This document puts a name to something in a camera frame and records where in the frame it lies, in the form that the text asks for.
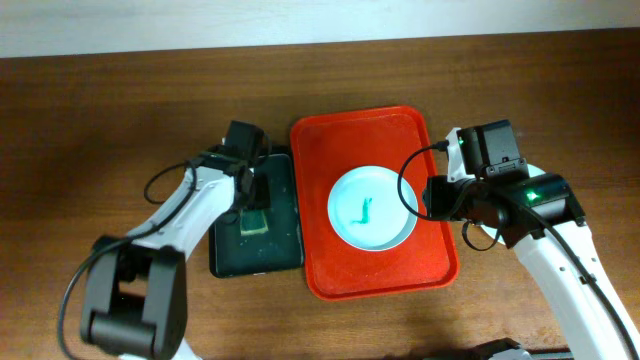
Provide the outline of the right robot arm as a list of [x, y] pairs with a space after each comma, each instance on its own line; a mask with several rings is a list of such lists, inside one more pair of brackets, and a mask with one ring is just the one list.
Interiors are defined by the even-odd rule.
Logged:
[[582, 206], [562, 176], [531, 175], [510, 122], [454, 128], [434, 147], [446, 153], [448, 170], [428, 179], [423, 219], [494, 229], [542, 291], [574, 358], [638, 358], [639, 331]]

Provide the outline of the light green plate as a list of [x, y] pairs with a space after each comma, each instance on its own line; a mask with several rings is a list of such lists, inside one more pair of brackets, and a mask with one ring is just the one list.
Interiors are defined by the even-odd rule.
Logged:
[[[536, 177], [536, 176], [540, 176], [545, 174], [545, 171], [542, 170], [541, 168], [535, 166], [535, 165], [528, 165], [528, 171], [529, 171], [529, 175], [531, 178]], [[481, 225], [480, 228], [482, 229], [482, 231], [489, 236], [491, 239], [494, 239], [497, 235], [497, 229], [496, 228], [492, 228], [486, 225]], [[501, 245], [504, 245], [504, 239], [502, 236], [498, 237], [498, 243]]]

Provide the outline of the green yellow sponge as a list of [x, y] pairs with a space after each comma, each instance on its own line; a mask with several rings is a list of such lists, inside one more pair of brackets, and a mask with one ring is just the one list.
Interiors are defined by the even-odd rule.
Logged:
[[246, 210], [240, 215], [240, 235], [253, 236], [264, 234], [269, 230], [263, 210]]

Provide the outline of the light blue plate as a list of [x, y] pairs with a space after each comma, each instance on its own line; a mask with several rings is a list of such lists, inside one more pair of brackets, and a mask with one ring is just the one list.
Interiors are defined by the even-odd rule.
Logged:
[[346, 244], [363, 251], [390, 250], [409, 238], [418, 201], [411, 185], [380, 166], [362, 166], [341, 176], [328, 201], [329, 222]]

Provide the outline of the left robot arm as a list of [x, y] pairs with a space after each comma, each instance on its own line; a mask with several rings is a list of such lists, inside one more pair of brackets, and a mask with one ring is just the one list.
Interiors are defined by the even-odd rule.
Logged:
[[255, 168], [271, 150], [259, 127], [233, 121], [221, 144], [181, 163], [175, 192], [123, 237], [101, 236], [87, 277], [80, 337], [121, 359], [193, 359], [185, 339], [186, 263], [209, 227], [256, 197]]

